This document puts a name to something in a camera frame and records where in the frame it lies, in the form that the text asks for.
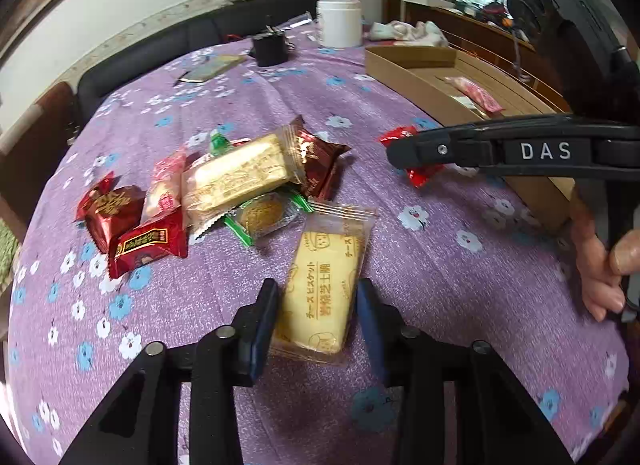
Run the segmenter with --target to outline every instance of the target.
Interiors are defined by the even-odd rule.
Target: brown cardboard tray
[[[444,126],[481,120],[453,96],[463,96],[443,77],[463,76],[487,90],[507,116],[550,114],[555,111],[516,79],[495,66],[453,48],[430,46],[369,46],[367,75],[400,93]],[[542,222],[556,232],[569,217],[571,178],[506,177],[505,181]]]

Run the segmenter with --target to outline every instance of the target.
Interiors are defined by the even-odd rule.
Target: human hand
[[[613,250],[607,252],[596,236],[593,215],[576,189],[569,210],[576,266],[582,279],[582,301],[595,320],[601,322],[607,310],[620,313],[625,307],[620,280],[622,275],[640,270],[640,230],[626,233]]]

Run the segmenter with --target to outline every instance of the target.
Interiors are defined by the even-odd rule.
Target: white plastic jar
[[[318,43],[327,48],[362,45],[360,0],[318,0]]]

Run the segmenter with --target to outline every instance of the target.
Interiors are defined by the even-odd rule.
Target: table
[[[311,32],[290,32],[297,53],[274,68],[249,61],[174,86],[206,55],[247,50],[245,40],[178,58],[114,92],[47,183],[20,256],[9,334],[18,427],[36,465],[59,461],[146,343],[194,342],[253,302],[263,278],[282,285],[302,229],[291,225],[251,251],[215,227],[190,239],[188,258],[110,281],[104,256],[73,222],[87,185],[113,170],[119,186],[145,189],[156,161],[183,144],[205,152],[215,127],[255,138],[297,114],[318,136],[353,147],[336,201],[379,210],[362,275],[383,299],[436,339],[488,340],[574,456],[597,435],[628,385],[628,358],[615,325],[596,324],[572,294],[569,242],[545,236],[500,179],[452,166],[411,187],[376,139],[398,125],[437,124],[364,74],[362,48],[319,48]],[[355,327],[350,341],[344,367],[271,357],[256,387],[236,390],[246,463],[389,463],[400,394],[378,385]],[[181,464],[188,398],[185,387]]]

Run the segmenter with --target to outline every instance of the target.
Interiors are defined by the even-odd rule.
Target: screw
[[[488,355],[492,351],[489,342],[485,342],[484,340],[476,340],[472,347],[476,353],[480,353],[481,355]]]
[[[216,330],[216,335],[219,339],[228,339],[236,334],[236,329],[233,326],[220,326]]]
[[[420,330],[414,326],[402,326],[400,328],[400,334],[405,339],[415,339],[420,334]]]
[[[145,353],[150,357],[158,355],[164,351],[164,345],[162,342],[149,342],[145,347]]]

